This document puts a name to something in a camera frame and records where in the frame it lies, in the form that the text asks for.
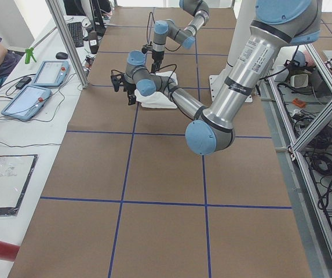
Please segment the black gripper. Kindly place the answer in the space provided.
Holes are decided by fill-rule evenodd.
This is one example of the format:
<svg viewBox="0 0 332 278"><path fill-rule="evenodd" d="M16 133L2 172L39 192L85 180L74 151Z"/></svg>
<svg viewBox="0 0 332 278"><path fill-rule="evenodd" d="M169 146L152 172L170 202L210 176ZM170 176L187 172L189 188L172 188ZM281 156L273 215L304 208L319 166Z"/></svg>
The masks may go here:
<svg viewBox="0 0 332 278"><path fill-rule="evenodd" d="M113 84L115 92L119 91L119 88L123 86L123 91L127 93L128 105L136 104L135 89L136 84L130 83L125 78L125 73L118 70L111 70L111 82Z"/></svg>
<svg viewBox="0 0 332 278"><path fill-rule="evenodd" d="M151 73L156 73L160 70L160 65L163 61L164 54L165 54L165 45L159 45L157 43L148 43L142 46L141 49L143 54L147 52L152 53L153 63L151 66Z"/></svg>

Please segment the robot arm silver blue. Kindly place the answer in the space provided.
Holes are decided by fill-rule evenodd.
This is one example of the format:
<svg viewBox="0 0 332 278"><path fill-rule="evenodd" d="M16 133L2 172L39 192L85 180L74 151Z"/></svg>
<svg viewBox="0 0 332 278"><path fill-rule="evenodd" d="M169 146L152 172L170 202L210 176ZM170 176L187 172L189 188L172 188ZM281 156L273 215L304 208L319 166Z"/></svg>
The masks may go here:
<svg viewBox="0 0 332 278"><path fill-rule="evenodd" d="M240 40L239 54L229 60L218 77L221 86L209 107L172 78L158 75L167 39L188 49L195 42L198 30L210 18L205 1L180 1L179 6L193 17L192 21L183 29L173 20L156 21L152 43L131 51L125 71L111 75L111 81L115 90L123 89L127 93L129 104L136 102L136 93L144 97L163 93L191 120L185 131L188 147L198 155L209 155L233 143L234 117L281 48L318 39L322 2L243 1L234 31Z"/></svg>
<svg viewBox="0 0 332 278"><path fill-rule="evenodd" d="M160 70L167 38L185 49L190 49L195 43L197 31L209 20L209 6L205 1L179 1L179 7L193 17L192 21L185 28L181 28L172 19L157 20L154 24L153 41L143 45L141 50L143 54L148 51L152 53L151 73Z"/></svg>

